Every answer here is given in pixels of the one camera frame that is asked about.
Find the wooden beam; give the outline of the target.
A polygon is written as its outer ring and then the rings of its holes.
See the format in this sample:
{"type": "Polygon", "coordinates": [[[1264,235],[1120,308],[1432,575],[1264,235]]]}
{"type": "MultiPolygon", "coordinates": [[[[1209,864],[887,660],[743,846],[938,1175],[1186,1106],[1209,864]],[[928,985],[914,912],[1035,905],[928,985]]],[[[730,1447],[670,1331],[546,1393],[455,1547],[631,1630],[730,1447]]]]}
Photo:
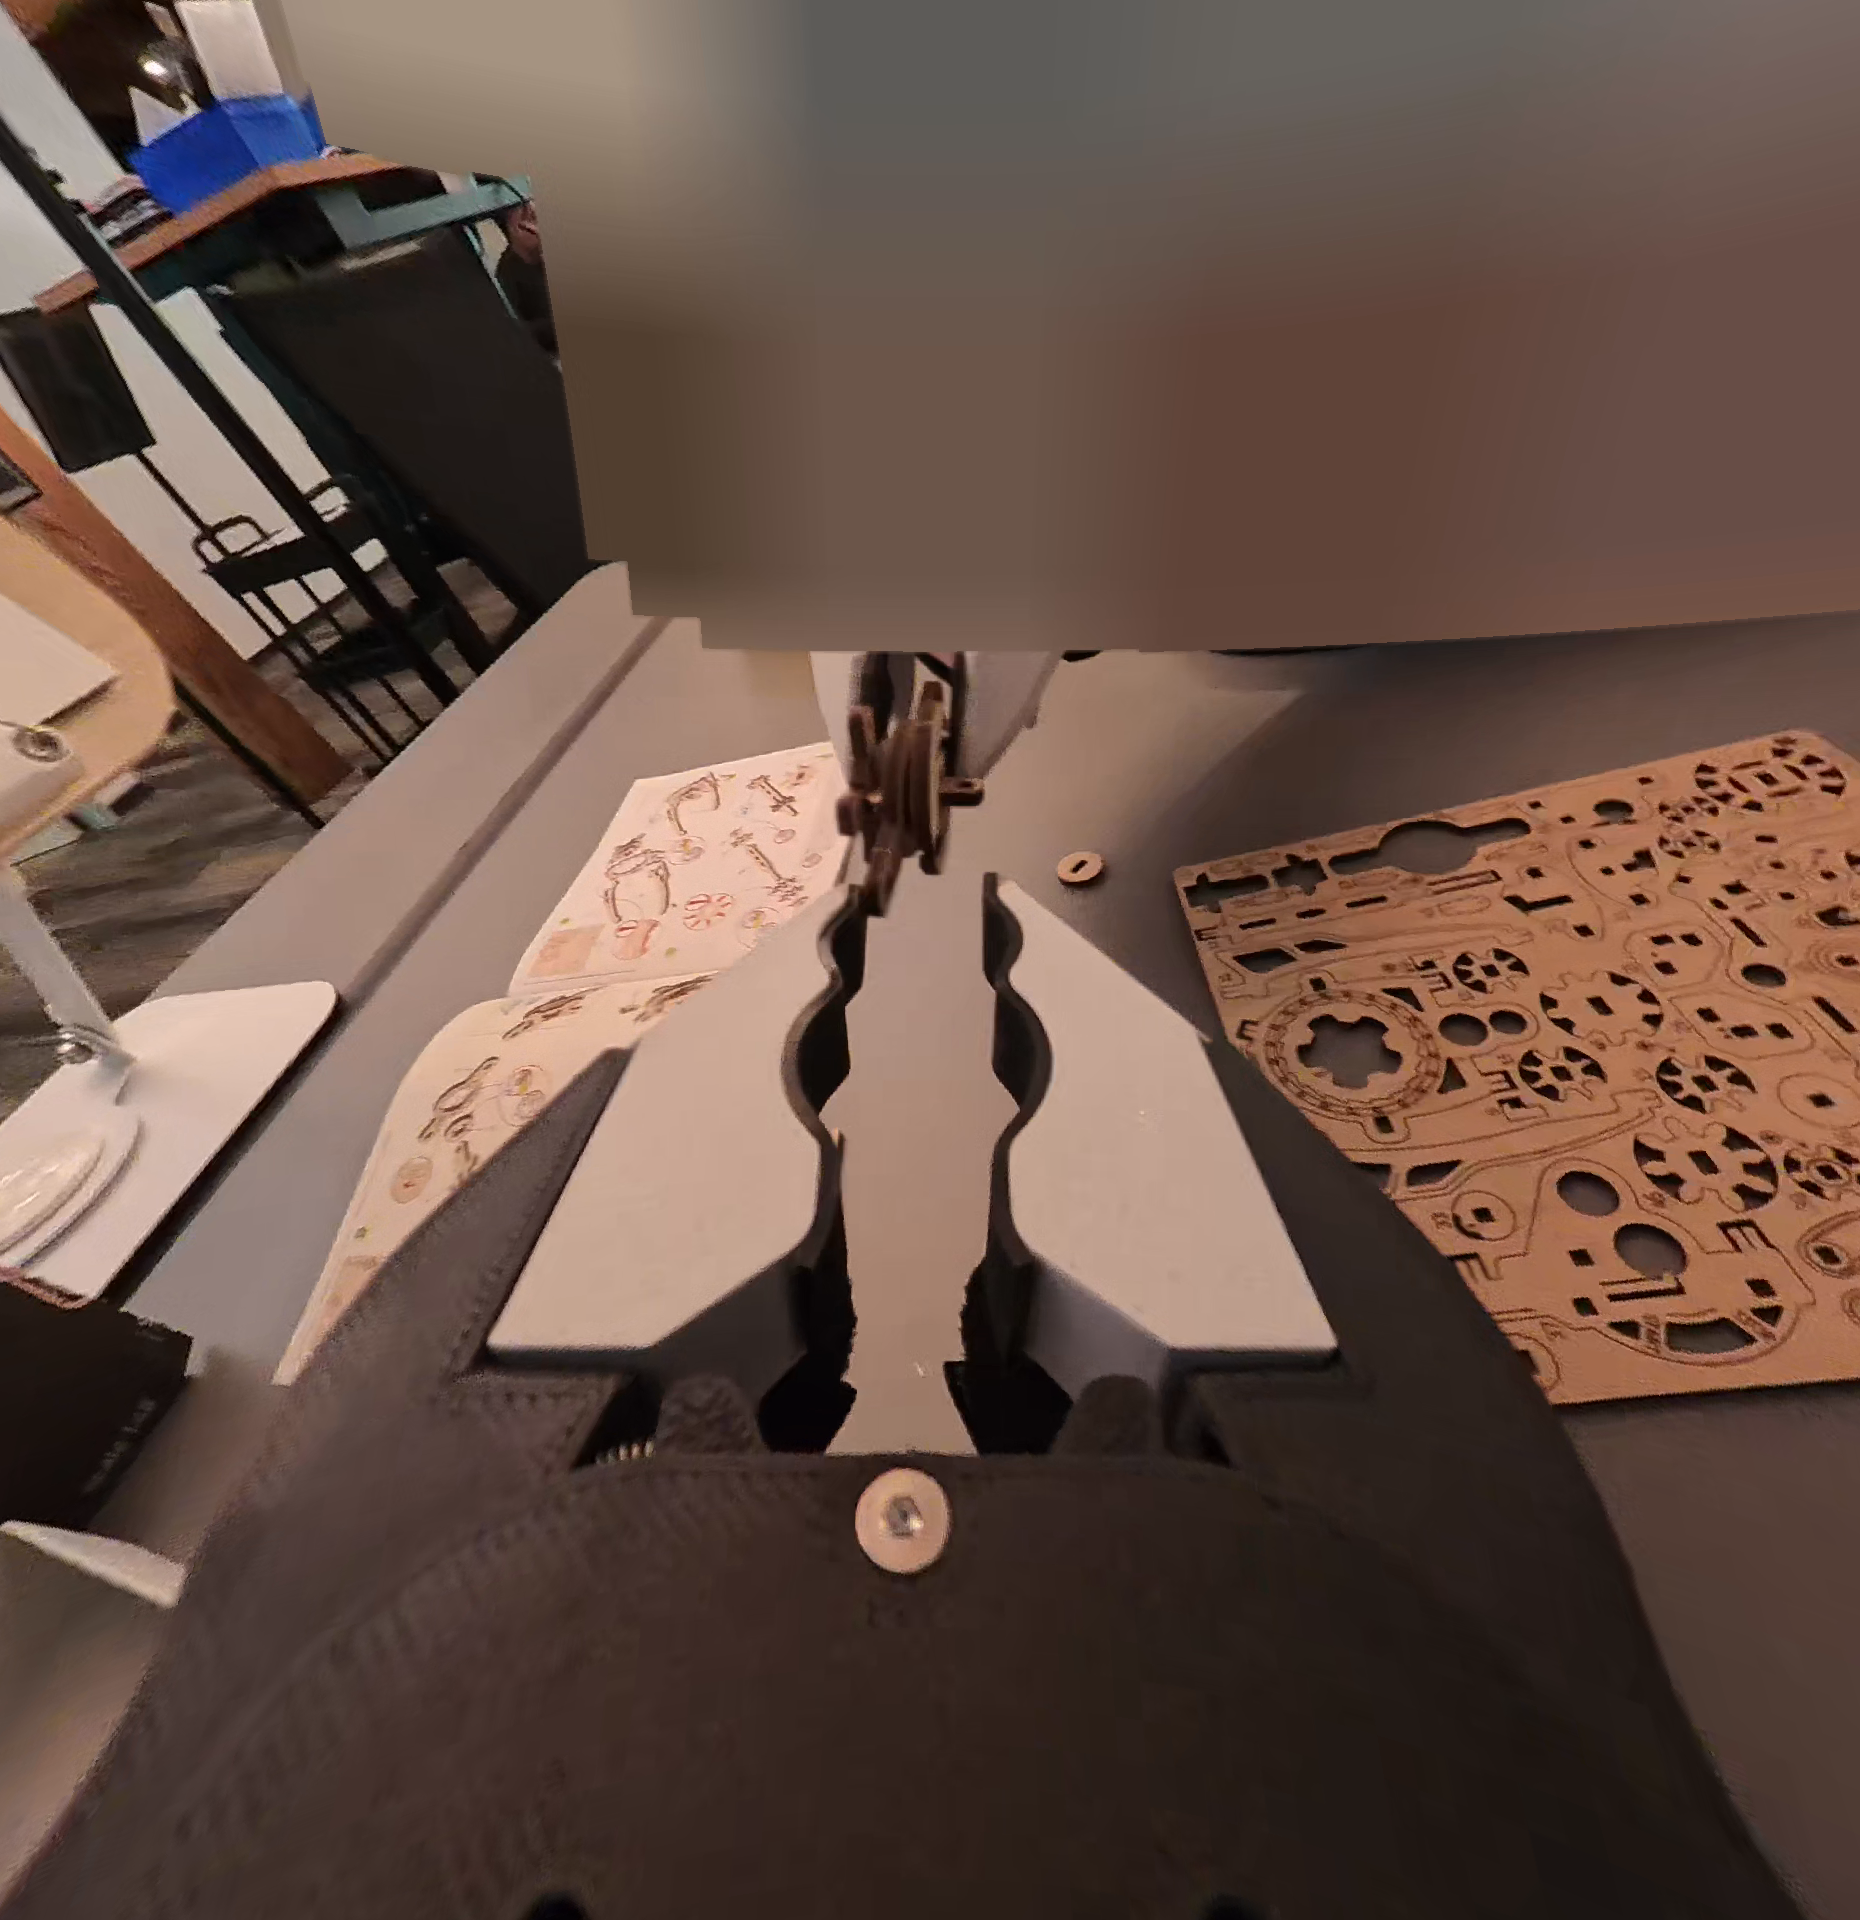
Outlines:
{"type": "Polygon", "coordinates": [[[237,656],[1,404],[0,454],[34,492],[12,511],[23,534],[101,589],[149,637],[192,714],[282,806],[308,826],[321,826],[316,803],[334,798],[349,778],[341,753],[237,656]]]}

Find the laser-cut wooden parts sheet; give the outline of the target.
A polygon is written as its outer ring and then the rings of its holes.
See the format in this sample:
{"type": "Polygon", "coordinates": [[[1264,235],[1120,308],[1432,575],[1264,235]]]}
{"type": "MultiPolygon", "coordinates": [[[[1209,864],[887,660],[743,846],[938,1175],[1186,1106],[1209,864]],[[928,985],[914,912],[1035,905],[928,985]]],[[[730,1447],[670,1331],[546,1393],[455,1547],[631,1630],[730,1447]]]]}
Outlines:
{"type": "Polygon", "coordinates": [[[1860,760],[1789,729],[1177,869],[1225,1038],[1559,1404],[1860,1380],[1860,760]]]}

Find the black panel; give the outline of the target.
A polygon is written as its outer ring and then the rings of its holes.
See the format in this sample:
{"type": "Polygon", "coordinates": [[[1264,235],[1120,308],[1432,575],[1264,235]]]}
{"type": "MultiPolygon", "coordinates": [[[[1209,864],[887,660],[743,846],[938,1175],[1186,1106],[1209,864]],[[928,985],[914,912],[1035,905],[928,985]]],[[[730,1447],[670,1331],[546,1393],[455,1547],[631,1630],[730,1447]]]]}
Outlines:
{"type": "Polygon", "coordinates": [[[438,230],[206,300],[308,424],[405,489],[525,617],[592,571],[561,373],[465,237],[438,230]]]}

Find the white metal stand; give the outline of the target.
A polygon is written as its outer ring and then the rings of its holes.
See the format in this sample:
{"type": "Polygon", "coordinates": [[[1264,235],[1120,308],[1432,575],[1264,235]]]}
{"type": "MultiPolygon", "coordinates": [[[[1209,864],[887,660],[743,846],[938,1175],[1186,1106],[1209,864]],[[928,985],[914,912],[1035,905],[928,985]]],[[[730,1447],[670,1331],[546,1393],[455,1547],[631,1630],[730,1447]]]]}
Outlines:
{"type": "Polygon", "coordinates": [[[101,1298],[209,1171],[251,1112],[338,1012],[321,980],[148,998],[101,1012],[12,867],[0,869],[0,943],[38,993],[58,1063],[17,1112],[117,1108],[139,1133],[126,1168],[50,1246],[0,1261],[80,1301],[101,1298]]]}

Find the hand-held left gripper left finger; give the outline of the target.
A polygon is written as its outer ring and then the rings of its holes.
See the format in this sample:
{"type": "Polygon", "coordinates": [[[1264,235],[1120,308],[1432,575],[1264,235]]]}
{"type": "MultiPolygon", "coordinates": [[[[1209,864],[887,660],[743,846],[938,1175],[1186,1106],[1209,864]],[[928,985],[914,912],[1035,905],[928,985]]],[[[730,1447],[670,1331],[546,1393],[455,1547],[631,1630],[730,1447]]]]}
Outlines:
{"type": "Polygon", "coordinates": [[[502,1364],[740,1390],[764,1443],[823,1451],[855,1401],[844,1148],[869,912],[845,882],[661,1016],[606,1091],[486,1338],[502,1364]]]}

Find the black metal chair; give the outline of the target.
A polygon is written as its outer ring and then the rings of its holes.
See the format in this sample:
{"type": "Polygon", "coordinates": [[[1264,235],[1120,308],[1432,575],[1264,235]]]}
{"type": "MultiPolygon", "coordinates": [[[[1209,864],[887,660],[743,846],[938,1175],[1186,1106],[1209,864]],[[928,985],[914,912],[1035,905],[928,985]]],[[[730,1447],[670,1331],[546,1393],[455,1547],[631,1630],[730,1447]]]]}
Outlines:
{"type": "Polygon", "coordinates": [[[345,585],[324,587],[331,565],[308,534],[273,532],[235,513],[199,523],[192,550],[204,574],[264,631],[267,654],[285,660],[374,765],[386,765],[430,725],[420,700],[446,708],[461,690],[438,654],[450,650],[467,676],[477,676],[491,646],[418,536],[386,516],[360,480],[329,475],[306,492],[306,502],[354,561],[375,548],[363,569],[391,607],[394,631],[345,585]]]}

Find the black hanging box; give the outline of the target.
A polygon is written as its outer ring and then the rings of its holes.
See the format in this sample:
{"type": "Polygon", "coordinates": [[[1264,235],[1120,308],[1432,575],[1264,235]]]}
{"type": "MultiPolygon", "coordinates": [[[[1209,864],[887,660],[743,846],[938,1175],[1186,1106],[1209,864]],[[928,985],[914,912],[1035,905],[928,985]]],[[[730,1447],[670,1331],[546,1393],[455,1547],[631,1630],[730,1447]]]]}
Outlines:
{"type": "Polygon", "coordinates": [[[137,459],[155,446],[87,306],[0,312],[0,367],[62,472],[137,459]]]}

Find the black model kit box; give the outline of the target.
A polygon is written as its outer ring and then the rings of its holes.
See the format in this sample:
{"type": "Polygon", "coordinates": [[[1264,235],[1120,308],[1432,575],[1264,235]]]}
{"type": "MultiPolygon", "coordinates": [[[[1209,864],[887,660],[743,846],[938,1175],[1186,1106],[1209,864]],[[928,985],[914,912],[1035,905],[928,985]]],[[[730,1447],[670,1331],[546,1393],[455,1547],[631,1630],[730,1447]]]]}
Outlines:
{"type": "Polygon", "coordinates": [[[183,1391],[193,1339],[0,1263],[0,1529],[84,1528],[183,1391]]]}

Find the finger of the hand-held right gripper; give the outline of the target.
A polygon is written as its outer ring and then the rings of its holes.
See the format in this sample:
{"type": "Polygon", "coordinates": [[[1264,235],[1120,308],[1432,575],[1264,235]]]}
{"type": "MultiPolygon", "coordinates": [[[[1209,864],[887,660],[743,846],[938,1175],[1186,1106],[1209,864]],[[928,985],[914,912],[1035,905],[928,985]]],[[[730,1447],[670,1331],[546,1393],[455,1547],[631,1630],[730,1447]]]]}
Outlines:
{"type": "Polygon", "coordinates": [[[889,656],[883,651],[812,651],[817,710],[848,788],[878,788],[889,735],[889,656]]]}
{"type": "Polygon", "coordinates": [[[924,685],[942,685],[943,776],[981,783],[1039,714],[1059,651],[918,651],[924,685]]]}

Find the illustrated instruction booklet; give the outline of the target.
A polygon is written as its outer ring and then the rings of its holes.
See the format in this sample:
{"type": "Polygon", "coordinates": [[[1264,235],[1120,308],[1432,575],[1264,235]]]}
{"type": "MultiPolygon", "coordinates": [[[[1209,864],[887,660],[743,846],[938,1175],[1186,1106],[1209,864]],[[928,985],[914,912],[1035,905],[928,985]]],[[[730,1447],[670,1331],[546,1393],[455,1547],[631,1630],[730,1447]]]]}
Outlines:
{"type": "Polygon", "coordinates": [[[288,1385],[396,1248],[597,1056],[638,1044],[844,871],[830,741],[634,780],[506,991],[397,1082],[271,1384],[288,1385]]]}

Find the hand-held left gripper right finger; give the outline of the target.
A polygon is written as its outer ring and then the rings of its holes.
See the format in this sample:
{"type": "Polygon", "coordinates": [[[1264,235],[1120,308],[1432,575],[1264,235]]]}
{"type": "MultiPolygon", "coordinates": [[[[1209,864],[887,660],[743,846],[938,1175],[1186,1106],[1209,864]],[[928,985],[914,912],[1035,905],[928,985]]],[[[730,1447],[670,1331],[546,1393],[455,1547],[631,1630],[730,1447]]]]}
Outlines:
{"type": "Polygon", "coordinates": [[[984,1253],[945,1385],[980,1454],[1042,1454],[1098,1380],[1322,1369],[1338,1336],[1199,1029],[1019,884],[984,877],[984,1253]]]}

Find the black metal pole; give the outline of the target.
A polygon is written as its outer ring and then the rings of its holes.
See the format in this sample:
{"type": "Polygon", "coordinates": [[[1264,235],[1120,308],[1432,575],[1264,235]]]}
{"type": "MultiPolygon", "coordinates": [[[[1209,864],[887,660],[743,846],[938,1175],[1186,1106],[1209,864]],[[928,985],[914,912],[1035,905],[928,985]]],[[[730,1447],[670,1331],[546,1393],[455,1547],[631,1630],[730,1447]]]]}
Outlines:
{"type": "Polygon", "coordinates": [[[278,461],[245,416],[202,367],[190,345],[175,334],[157,306],[141,290],[135,276],[126,269],[77,203],[66,198],[58,179],[38,162],[36,153],[5,119],[1,110],[0,165],[25,193],[43,221],[77,255],[93,287],[111,300],[126,324],[143,339],[163,370],[171,373],[175,385],[190,398],[204,419],[212,424],[222,441],[251,472],[256,481],[265,487],[298,534],[317,548],[325,568],[338,575],[347,597],[363,612],[367,626],[404,656],[416,680],[435,697],[440,708],[452,706],[459,691],[458,684],[438,667],[433,654],[397,616],[394,603],[382,593],[372,574],[355,561],[354,550],[338,536],[329,521],[317,516],[308,496],[293,484],[292,472],[278,461]]]}

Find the round clear disc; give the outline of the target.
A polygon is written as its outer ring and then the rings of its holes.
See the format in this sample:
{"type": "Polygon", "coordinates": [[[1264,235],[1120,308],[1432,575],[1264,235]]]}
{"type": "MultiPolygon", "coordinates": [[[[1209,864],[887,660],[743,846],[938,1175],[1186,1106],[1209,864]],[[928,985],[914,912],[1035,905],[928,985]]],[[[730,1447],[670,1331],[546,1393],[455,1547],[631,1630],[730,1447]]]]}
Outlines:
{"type": "Polygon", "coordinates": [[[139,1132],[117,1108],[12,1115],[0,1127],[0,1263],[27,1263],[64,1236],[126,1169],[139,1132]]]}

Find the blue plastic bin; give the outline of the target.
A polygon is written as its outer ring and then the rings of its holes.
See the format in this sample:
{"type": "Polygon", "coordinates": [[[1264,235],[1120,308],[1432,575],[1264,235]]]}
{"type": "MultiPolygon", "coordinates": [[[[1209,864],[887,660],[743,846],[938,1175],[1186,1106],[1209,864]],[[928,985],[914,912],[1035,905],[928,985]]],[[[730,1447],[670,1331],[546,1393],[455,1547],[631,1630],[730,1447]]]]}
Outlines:
{"type": "Polygon", "coordinates": [[[213,101],[133,147],[128,170],[169,214],[182,215],[278,165],[327,152],[312,96],[213,101]]]}

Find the wooden model assembly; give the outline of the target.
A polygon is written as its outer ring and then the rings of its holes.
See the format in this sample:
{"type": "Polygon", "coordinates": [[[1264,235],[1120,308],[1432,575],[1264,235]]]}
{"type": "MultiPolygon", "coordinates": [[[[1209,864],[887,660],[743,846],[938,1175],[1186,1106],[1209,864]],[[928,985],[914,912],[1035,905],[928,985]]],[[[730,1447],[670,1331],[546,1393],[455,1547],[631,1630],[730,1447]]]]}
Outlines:
{"type": "Polygon", "coordinates": [[[948,858],[950,818],[980,806],[984,780],[954,770],[950,728],[939,706],[921,708],[882,737],[869,708],[850,712],[850,772],[838,802],[840,831],[861,858],[855,900],[882,917],[898,884],[914,866],[939,875],[948,858]]]}

